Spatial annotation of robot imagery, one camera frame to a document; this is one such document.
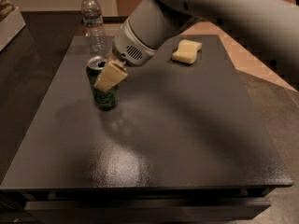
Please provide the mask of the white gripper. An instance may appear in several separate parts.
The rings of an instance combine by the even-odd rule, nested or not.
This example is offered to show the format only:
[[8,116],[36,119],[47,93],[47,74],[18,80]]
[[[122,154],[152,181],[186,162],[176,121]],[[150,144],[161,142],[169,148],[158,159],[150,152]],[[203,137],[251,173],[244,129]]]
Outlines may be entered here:
[[109,58],[94,87],[102,92],[121,83],[127,76],[125,65],[142,66],[158,49],[158,35],[145,19],[130,16],[112,40]]

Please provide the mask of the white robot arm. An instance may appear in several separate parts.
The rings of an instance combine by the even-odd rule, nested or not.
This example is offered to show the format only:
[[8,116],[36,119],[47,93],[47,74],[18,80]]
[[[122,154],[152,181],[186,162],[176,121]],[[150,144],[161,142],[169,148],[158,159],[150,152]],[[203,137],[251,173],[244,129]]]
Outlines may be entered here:
[[94,87],[108,91],[169,38],[209,21],[299,87],[299,6],[283,0],[142,0],[116,33]]

